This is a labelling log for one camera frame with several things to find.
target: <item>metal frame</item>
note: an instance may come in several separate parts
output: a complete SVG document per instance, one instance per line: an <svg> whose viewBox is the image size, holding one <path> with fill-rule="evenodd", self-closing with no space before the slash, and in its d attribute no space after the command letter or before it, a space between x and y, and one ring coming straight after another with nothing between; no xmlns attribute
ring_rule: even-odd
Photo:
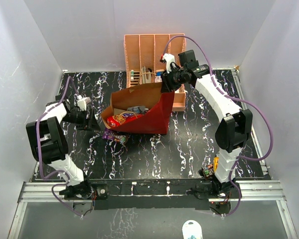
<svg viewBox="0 0 299 239"><path fill-rule="evenodd" d="M238 94L240 98L244 99L237 71L233 68L218 68L217 70L232 71L234 81L238 89ZM242 105L244 109L247 108L245 103L242 103ZM252 127L252 135L253 135L253 142L256 147L257 155L258 157L262 157L263 153L261 151L254 127ZM262 160L260 163L264 175L268 174L268 169L265 161ZM292 219L289 214L285 195L283 193L281 184L278 180L237 180L237 182L240 184L241 187L242 201L276 201L288 239L298 238ZM19 197L18 206L11 225L8 239L18 238L22 221L24 218L24 214L26 211L27 203L57 202L57 200L54 198L54 196L51 193L51 188L55 184L56 183L46 183L46 182L42 182L42 183L30 182L24 184ZM55 193L58 194L58 192L63 190L64 188L65 188L64 186L55 187ZM157 196L173 197L172 195L157 195ZM75 202L90 203L90 200L65 200L63 196L60 196L60 198L64 202L69 202L69 203L75 203ZM223 199L209 199L210 202L217 202L222 200Z"/></svg>

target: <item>basket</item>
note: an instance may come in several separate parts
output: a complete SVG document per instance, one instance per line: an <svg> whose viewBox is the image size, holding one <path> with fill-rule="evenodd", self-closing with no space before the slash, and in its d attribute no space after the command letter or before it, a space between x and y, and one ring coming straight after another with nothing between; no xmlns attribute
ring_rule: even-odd
<svg viewBox="0 0 299 239"><path fill-rule="evenodd" d="M154 73L156 73L157 70L164 70L166 68L165 64L159 60L167 42L177 35L184 34L136 34L124 36L127 87L138 85L139 82L142 84L138 76L143 66L152 69ZM168 45L167 53L174 55L176 64L179 65L178 54L185 50L185 38L178 37ZM134 71L133 81L131 81L131 70ZM184 85L182 85L178 92L175 92L172 111L184 111L185 99L186 92Z"/></svg>

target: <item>gray wall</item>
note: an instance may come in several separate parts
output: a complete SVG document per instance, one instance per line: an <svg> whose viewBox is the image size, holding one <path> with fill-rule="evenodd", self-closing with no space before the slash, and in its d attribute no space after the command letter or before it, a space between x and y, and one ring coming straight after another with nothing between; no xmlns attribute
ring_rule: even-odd
<svg viewBox="0 0 299 239"><path fill-rule="evenodd" d="M248 100L269 118L275 144L267 163L280 179L299 235L299 0L276 1L241 65ZM255 115L264 151L268 131Z"/></svg>
<svg viewBox="0 0 299 239"><path fill-rule="evenodd" d="M53 99L62 71L23 0L0 0L0 239L35 160L25 124Z"/></svg>
<svg viewBox="0 0 299 239"><path fill-rule="evenodd" d="M124 34L185 33L213 67L240 65L274 0L24 0L69 71L125 69ZM201 53L198 60L205 62Z"/></svg>

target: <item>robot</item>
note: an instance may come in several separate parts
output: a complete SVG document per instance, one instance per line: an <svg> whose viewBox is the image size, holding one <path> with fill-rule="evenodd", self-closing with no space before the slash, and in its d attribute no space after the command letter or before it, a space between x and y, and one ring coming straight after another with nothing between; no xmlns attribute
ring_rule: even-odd
<svg viewBox="0 0 299 239"><path fill-rule="evenodd" d="M161 92L176 91L182 84L189 83L207 99L215 110L219 127L216 131L216 142L220 147L216 154L218 166L210 179L208 190L193 189L194 193L217 195L229 192L235 183L235 166L237 156L241 153L247 140L251 137L252 118L250 110L243 110L231 99L225 97L221 85L212 79L208 65L199 65L193 50L179 54L180 66L171 54L162 55L161 62L166 63L166 70L161 74ZM56 97L55 102L48 103L44 117L28 123L26 130L34 158L38 157L38 140L41 143L42 162L59 170L61 176L68 182L60 195L68 198L87 199L94 189L85 173L78 168L68 154L68 145L60 126L62 121L74 123L77 129L99 130L93 109L88 110L89 98L76 96L77 104L70 106L68 98ZM39 137L36 126L39 123Z"/></svg>

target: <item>gray floor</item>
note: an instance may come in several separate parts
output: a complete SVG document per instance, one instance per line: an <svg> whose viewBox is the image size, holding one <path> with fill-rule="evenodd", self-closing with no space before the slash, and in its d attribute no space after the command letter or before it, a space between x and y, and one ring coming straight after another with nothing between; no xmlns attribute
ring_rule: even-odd
<svg viewBox="0 0 299 239"><path fill-rule="evenodd" d="M28 203L19 239L182 239L187 220L200 223L204 239L287 239L275 201L242 202L224 220L193 209L93 211L80 220L60 203Z"/></svg>

